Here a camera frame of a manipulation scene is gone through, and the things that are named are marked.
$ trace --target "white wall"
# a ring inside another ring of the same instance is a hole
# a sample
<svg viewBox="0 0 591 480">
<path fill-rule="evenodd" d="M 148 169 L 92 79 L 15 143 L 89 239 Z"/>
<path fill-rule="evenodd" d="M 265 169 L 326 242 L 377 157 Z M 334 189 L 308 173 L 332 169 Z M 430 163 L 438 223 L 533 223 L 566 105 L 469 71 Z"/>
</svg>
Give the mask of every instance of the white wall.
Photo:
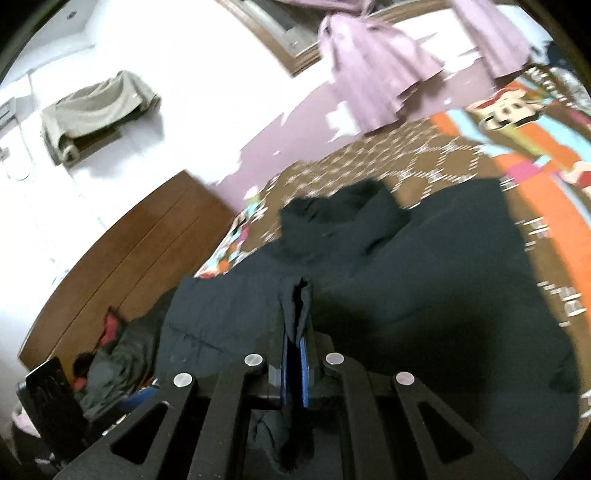
<svg viewBox="0 0 591 480">
<path fill-rule="evenodd" d="M 16 402 L 14 384 L 25 374 L 18 349 L 57 285 L 55 277 L 180 170 L 206 183 L 235 171 L 241 148 L 327 79 L 322 63 L 292 79 L 215 0 L 101 0 L 84 35 L 94 48 L 31 74 L 37 110 L 21 123 L 33 173 L 16 182 L 0 167 L 2 424 Z M 56 58 L 60 48 L 71 53 L 73 42 L 28 49 L 20 72 L 29 60 L 33 66 Z M 140 75 L 162 96 L 161 115 L 125 126 L 123 138 L 71 170 L 72 180 L 53 166 L 39 137 L 38 112 L 122 69 Z M 30 94 L 26 77 L 17 83 L 17 96 Z M 14 85 L 3 83 L 0 99 L 14 95 L 8 92 Z M 11 161 L 29 162 L 18 128 L 0 134 L 0 146 L 10 148 Z"/>
</svg>

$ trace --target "black chair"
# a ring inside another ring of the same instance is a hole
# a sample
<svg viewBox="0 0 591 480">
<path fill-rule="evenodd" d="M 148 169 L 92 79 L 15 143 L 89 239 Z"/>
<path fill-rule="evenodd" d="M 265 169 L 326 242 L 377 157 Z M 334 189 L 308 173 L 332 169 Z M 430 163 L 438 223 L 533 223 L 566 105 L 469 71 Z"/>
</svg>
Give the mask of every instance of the black chair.
<svg viewBox="0 0 591 480">
<path fill-rule="evenodd" d="M 17 396 L 58 466 L 71 462 L 88 446 L 88 421 L 58 357 L 39 365 L 17 385 Z"/>
</svg>

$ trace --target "metal screw head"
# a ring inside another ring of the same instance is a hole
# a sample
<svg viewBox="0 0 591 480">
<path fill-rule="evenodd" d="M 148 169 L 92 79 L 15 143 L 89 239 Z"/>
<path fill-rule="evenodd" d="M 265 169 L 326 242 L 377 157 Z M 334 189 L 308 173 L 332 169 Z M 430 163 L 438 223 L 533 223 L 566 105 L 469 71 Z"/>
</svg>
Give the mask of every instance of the metal screw head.
<svg viewBox="0 0 591 480">
<path fill-rule="evenodd" d="M 177 387 L 186 387 L 187 385 L 190 385 L 192 381 L 193 377 L 191 377 L 189 374 L 177 374 L 174 377 L 173 383 Z"/>
<path fill-rule="evenodd" d="M 326 361 L 330 365 L 340 365 L 345 361 L 345 357 L 337 352 L 332 352 L 326 355 Z"/>
<path fill-rule="evenodd" d="M 262 363 L 262 357 L 258 353 L 251 353 L 244 357 L 244 363 L 249 367 L 256 367 Z"/>
<path fill-rule="evenodd" d="M 398 372 L 396 374 L 396 381 L 401 385 L 412 385 L 414 383 L 414 375 L 408 372 Z"/>
</svg>

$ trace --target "curtain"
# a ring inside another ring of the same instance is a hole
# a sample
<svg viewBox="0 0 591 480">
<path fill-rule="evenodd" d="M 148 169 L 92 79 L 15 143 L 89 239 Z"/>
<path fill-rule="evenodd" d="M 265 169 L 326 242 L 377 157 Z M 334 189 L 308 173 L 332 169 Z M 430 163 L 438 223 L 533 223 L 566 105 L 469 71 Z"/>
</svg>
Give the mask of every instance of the curtain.
<svg viewBox="0 0 591 480">
<path fill-rule="evenodd" d="M 320 25 L 320 51 L 363 132 L 394 123 L 416 85 L 441 71 L 441 64 L 404 32 L 367 17 L 374 0 L 279 1 L 328 11 Z M 530 45 L 491 0 L 449 1 L 494 77 L 521 69 Z"/>
</svg>

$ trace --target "bedsheet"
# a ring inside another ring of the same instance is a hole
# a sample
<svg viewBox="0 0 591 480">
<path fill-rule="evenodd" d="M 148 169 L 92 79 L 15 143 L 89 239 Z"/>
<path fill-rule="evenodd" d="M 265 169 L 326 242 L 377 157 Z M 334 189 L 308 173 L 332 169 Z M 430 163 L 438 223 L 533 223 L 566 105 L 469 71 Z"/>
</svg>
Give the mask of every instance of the bedsheet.
<svg viewBox="0 0 591 480">
<path fill-rule="evenodd" d="M 227 271 L 278 238 L 278 211 L 294 197 L 330 196 L 368 177 L 407 208 L 474 177 L 499 179 L 540 292 L 577 352 L 582 435 L 591 418 L 591 119 L 569 87 L 550 69 L 532 67 L 481 102 L 293 164 L 251 200 L 239 232 L 220 246 L 217 258 L 227 263 L 216 267 L 214 258 L 201 274 Z"/>
</svg>

